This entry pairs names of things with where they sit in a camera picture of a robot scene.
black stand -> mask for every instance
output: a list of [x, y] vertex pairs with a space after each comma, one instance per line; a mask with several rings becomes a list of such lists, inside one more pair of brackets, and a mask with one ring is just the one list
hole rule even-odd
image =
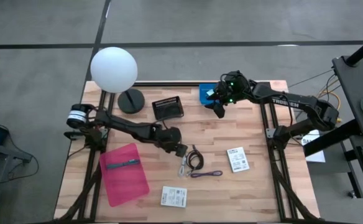
[[139, 90], [129, 89], [121, 93], [118, 98], [119, 109], [126, 114], [134, 114], [144, 107], [144, 96]]

wooden tabletop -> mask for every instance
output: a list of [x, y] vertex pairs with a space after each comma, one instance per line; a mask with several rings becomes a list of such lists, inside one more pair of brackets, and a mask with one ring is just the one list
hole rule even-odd
[[[275, 90], [287, 91], [286, 81], [270, 81]], [[145, 96], [144, 109], [137, 114], [123, 114], [117, 103], [113, 114], [134, 122], [155, 121], [151, 102], [179, 96], [184, 117], [166, 121], [167, 126], [178, 127], [183, 144], [195, 144], [204, 156], [202, 172], [222, 170], [220, 177], [178, 177], [181, 158], [167, 154], [152, 144], [136, 141], [130, 135], [111, 130], [107, 151], [137, 144], [140, 159], [150, 187], [150, 193], [117, 207], [110, 207], [104, 184], [101, 184], [97, 222], [276, 222], [279, 221], [269, 155], [265, 142], [259, 105], [240, 101], [226, 107], [226, 115], [218, 119], [214, 112], [204, 108], [198, 99], [197, 87], [142, 87]], [[98, 105], [100, 88], [87, 82], [83, 103]], [[288, 108], [276, 106], [280, 124], [289, 125]], [[70, 153], [80, 149], [83, 141], [75, 141]], [[226, 155], [227, 149], [243, 147], [250, 169], [233, 174]], [[55, 210], [55, 218], [62, 216], [82, 190], [88, 151], [71, 157], [65, 168], [63, 182]], [[311, 184], [303, 149], [288, 145], [285, 150], [293, 190], [300, 200], [317, 217], [319, 211]], [[186, 208], [160, 205], [162, 187], [188, 189]], [[90, 211], [88, 198], [87, 214]], [[285, 192], [283, 200], [287, 214]]]

purple cable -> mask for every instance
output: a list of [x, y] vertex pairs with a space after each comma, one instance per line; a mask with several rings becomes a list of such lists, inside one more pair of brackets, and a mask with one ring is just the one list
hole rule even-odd
[[199, 174], [191, 174], [191, 178], [197, 178], [197, 177], [202, 177], [204, 175], [211, 175], [211, 176], [221, 176], [223, 175], [223, 171], [221, 170], [216, 170], [216, 171], [212, 171], [212, 172], [207, 172], [207, 173], [199, 173]]

